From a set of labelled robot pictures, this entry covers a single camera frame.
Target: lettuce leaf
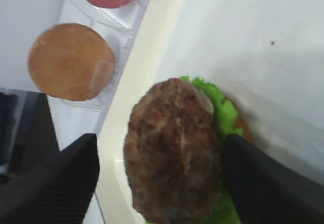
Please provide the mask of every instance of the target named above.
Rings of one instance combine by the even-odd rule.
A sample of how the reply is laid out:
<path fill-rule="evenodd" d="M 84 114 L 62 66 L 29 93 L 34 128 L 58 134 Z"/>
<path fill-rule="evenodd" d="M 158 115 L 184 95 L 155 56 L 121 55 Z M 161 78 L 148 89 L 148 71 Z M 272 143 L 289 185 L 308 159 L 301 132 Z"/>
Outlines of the lettuce leaf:
<path fill-rule="evenodd" d="M 242 128 L 234 128 L 233 125 L 238 117 L 238 111 L 230 100 L 226 100 L 222 91 L 214 84 L 205 82 L 199 77 L 190 80 L 189 76 L 181 77 L 183 80 L 191 82 L 196 88 L 203 91 L 214 106 L 214 129 L 221 144 L 225 143 L 226 136 L 236 133 L 243 136 Z M 232 199 L 223 187 L 221 197 L 217 205 L 212 210 L 210 216 L 203 219 L 202 224 L 238 224 L 239 217 L 235 210 Z"/>

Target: white wall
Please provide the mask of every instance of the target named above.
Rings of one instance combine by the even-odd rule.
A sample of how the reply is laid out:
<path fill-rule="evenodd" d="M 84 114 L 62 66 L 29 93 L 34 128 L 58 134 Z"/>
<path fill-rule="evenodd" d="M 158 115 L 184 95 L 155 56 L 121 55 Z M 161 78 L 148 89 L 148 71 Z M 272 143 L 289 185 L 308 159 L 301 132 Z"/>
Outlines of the white wall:
<path fill-rule="evenodd" d="M 28 73 L 28 52 L 58 22 L 63 1 L 0 0 L 0 87 L 38 91 Z"/>

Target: green lettuce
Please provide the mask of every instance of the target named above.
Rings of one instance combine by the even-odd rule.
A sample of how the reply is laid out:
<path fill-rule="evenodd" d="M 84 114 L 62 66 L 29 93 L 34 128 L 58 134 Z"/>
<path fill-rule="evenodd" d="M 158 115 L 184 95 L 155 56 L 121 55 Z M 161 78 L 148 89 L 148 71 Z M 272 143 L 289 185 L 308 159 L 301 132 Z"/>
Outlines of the green lettuce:
<path fill-rule="evenodd" d="M 230 100 L 226 100 L 222 91 L 212 83 L 197 77 L 190 80 L 190 77 L 183 76 L 183 80 L 191 82 L 196 88 L 203 91 L 210 99 L 214 107 L 214 121 L 212 128 L 216 132 L 221 144 L 225 143 L 226 136 L 235 133 L 243 136 L 242 128 L 234 128 L 233 125 L 238 117 L 238 111 Z M 215 205 L 212 213 L 203 219 L 202 224 L 238 224 L 239 217 L 235 210 L 232 199 L 226 189 L 223 187 L 221 197 Z"/>

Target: plastic compartment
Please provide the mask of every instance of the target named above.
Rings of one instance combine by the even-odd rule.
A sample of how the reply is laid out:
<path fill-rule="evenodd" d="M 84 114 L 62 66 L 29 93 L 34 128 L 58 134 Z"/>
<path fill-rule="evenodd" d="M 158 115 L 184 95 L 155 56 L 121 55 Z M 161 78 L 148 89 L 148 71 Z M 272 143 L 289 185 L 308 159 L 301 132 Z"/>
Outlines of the plastic compartment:
<path fill-rule="evenodd" d="M 102 110 L 109 107 L 123 68 L 135 40 L 148 0 L 133 0 L 115 9 L 98 8 L 87 0 L 65 0 L 60 23 L 80 23 L 97 31 L 109 44 L 116 58 L 116 69 L 111 81 L 94 99 L 67 105 Z"/>

